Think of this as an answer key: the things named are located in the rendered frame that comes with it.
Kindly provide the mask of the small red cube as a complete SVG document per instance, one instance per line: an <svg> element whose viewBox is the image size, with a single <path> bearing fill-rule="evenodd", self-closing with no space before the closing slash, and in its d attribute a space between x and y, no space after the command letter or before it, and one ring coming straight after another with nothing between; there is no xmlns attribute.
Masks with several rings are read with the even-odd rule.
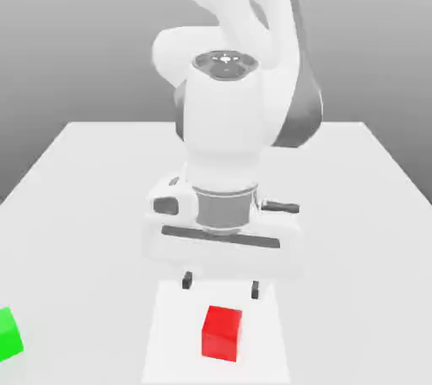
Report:
<svg viewBox="0 0 432 385"><path fill-rule="evenodd" d="M204 357L237 362L242 311L209 306L201 332Z"/></svg>

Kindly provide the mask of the small green cube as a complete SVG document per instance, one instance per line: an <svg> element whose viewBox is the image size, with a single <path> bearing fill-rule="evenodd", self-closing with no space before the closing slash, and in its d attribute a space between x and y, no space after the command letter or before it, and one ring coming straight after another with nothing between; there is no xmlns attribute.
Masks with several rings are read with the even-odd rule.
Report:
<svg viewBox="0 0 432 385"><path fill-rule="evenodd" d="M11 309L0 309L0 362L5 361L24 350L18 325Z"/></svg>

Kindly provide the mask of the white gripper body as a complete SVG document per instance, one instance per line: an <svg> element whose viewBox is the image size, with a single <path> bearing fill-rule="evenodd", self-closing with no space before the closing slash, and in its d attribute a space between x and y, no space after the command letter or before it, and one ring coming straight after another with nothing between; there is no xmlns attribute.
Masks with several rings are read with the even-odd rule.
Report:
<svg viewBox="0 0 432 385"><path fill-rule="evenodd" d="M230 234L147 216L143 250L154 261L206 278L291 278L303 266L303 233L289 214L262 214Z"/></svg>

